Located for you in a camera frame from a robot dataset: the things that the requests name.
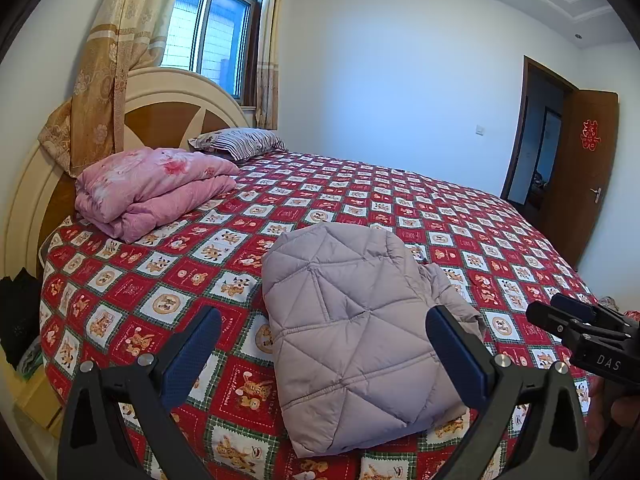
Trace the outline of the lilac quilted puffer jacket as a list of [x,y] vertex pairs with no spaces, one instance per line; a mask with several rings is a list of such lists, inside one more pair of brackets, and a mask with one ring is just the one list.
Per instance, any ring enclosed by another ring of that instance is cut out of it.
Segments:
[[326,222],[280,235],[262,259],[262,298],[296,456],[373,448],[464,413],[426,316],[443,306],[477,337],[485,323],[392,232]]

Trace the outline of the wooden bedside cabinet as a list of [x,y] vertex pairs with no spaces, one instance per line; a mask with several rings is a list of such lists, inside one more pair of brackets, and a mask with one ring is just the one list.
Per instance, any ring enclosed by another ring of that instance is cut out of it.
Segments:
[[29,380],[18,376],[1,352],[1,415],[27,457],[51,466],[58,452],[62,406],[44,368]]

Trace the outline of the red double happiness decal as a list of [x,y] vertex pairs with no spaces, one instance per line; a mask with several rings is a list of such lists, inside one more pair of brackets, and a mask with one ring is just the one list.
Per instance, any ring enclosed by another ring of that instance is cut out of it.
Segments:
[[599,134],[599,124],[594,119],[586,119],[582,123],[582,132],[580,133],[580,143],[584,150],[594,152],[601,142]]

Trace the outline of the brown wooden door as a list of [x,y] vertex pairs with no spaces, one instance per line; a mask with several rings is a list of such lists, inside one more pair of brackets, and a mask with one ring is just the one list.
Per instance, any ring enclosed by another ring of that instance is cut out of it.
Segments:
[[[580,143],[582,123],[599,124],[594,152]],[[578,90],[565,101],[558,154],[538,217],[538,230],[570,265],[577,266],[596,227],[615,158],[620,97],[611,91]],[[593,203],[590,188],[602,188]]]

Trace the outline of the pink folded quilt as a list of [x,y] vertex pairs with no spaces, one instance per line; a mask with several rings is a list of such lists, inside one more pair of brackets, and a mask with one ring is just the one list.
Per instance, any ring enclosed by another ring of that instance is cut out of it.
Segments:
[[239,167],[181,148],[139,148],[96,162],[76,179],[75,208],[111,238],[135,242],[235,189]]

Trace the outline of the striped pillow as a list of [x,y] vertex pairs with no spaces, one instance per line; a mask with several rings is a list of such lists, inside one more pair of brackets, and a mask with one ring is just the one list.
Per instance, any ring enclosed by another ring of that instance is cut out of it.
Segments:
[[227,128],[206,132],[189,139],[188,144],[193,151],[232,162],[246,162],[255,156],[286,150],[276,130],[257,128]]

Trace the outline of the right beige curtain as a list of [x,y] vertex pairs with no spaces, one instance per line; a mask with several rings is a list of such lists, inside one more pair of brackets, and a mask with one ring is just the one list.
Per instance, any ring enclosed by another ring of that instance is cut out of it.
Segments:
[[257,46],[256,125],[276,130],[279,111],[279,25],[282,0],[262,0]]

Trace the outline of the beige curtain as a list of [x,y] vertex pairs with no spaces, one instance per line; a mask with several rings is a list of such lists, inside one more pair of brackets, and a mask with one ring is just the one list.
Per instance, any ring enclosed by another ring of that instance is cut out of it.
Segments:
[[73,93],[38,141],[72,178],[124,149],[129,73],[162,62],[175,0],[103,0],[82,49]]
[[282,0],[262,0],[257,46],[256,125],[276,130],[279,111],[279,25]]

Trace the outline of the left beige curtain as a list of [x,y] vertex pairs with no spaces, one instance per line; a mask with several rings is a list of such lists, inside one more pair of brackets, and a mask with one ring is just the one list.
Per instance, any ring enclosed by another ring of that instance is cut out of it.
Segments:
[[72,178],[124,149],[129,73],[162,62],[175,0],[103,0],[82,49],[73,93],[38,141]]

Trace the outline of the dark wooden door frame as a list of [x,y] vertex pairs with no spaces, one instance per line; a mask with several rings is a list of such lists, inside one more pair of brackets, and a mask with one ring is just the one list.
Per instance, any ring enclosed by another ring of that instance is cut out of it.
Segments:
[[500,197],[521,214],[538,214],[558,154],[565,101],[579,88],[526,56],[521,106]]

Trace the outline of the window with blue frame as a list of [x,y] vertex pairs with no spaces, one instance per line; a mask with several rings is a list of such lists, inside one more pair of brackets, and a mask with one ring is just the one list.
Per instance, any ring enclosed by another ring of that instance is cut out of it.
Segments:
[[160,63],[201,75],[253,105],[260,0],[175,0]]

